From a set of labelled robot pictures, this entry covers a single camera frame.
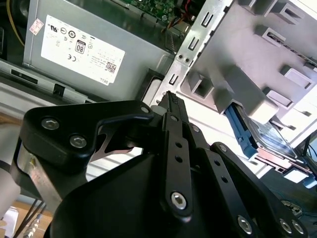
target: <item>bolt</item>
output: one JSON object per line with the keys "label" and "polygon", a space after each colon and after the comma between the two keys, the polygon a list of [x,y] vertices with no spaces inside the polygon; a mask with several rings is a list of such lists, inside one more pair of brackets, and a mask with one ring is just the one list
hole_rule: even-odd
{"label": "bolt", "polygon": [[177,207],[179,210],[184,210],[186,207],[186,199],[182,194],[179,192],[174,192],[171,197],[172,203]]}
{"label": "bolt", "polygon": [[280,222],[281,226],[283,227],[283,229],[288,234],[292,234],[292,229],[290,228],[290,226],[283,219],[279,219],[279,222]]}
{"label": "bolt", "polygon": [[84,148],[87,145],[87,141],[80,135],[73,135],[70,138],[70,144],[76,148]]}
{"label": "bolt", "polygon": [[141,107],[141,110],[144,111],[145,113],[149,113],[149,112],[150,112],[150,111],[149,111],[147,108],[145,108],[145,107]]}
{"label": "bolt", "polygon": [[174,121],[178,121],[177,117],[170,116],[170,118],[172,118],[172,120],[174,120]]}
{"label": "bolt", "polygon": [[55,119],[45,118],[42,120],[42,127],[47,130],[56,130],[59,128],[59,123]]}
{"label": "bolt", "polygon": [[219,145],[219,147],[223,152],[227,152],[227,148],[224,145]]}
{"label": "bolt", "polygon": [[195,126],[195,125],[192,125],[192,128],[193,128],[193,130],[194,130],[195,132],[199,132],[199,131],[200,131],[199,128],[198,128],[197,126]]}
{"label": "bolt", "polygon": [[252,227],[247,219],[245,219],[243,216],[238,216],[238,224],[245,233],[248,235],[252,234]]}
{"label": "bolt", "polygon": [[300,233],[300,234],[304,234],[304,230],[303,228],[294,220],[292,220],[293,226],[295,227],[295,229]]}

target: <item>circuit board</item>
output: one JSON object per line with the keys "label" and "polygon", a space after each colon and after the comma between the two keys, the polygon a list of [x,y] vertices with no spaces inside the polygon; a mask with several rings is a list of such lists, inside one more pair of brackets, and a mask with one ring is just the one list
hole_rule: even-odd
{"label": "circuit board", "polygon": [[174,16],[174,1],[173,0],[123,0],[131,4],[143,12],[161,20],[164,23],[169,23]]}

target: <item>power supply label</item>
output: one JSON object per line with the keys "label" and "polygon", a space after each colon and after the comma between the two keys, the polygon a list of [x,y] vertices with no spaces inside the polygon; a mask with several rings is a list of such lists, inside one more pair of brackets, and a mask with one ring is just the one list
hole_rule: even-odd
{"label": "power supply label", "polygon": [[41,57],[109,85],[115,81],[125,52],[47,15]]}

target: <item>yellow wire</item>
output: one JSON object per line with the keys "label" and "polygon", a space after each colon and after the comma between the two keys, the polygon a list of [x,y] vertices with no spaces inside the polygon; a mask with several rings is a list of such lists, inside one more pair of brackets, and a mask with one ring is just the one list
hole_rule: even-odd
{"label": "yellow wire", "polygon": [[12,26],[12,29],[16,35],[16,37],[18,38],[19,42],[21,43],[21,45],[24,46],[24,43],[22,41],[22,39],[20,38],[16,28],[15,28],[15,25],[14,25],[14,22],[13,22],[13,18],[12,18],[12,15],[11,15],[11,10],[10,10],[10,0],[6,0],[6,12],[8,13],[8,17],[9,17],[9,21],[10,21],[10,24]]}

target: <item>barcode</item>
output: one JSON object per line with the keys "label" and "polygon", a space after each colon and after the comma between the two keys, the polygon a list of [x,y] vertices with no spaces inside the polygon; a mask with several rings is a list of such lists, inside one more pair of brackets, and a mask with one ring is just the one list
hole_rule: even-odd
{"label": "barcode", "polygon": [[116,68],[117,68],[117,66],[115,64],[107,62],[107,64],[106,64],[107,71],[109,71],[110,73],[114,73]]}

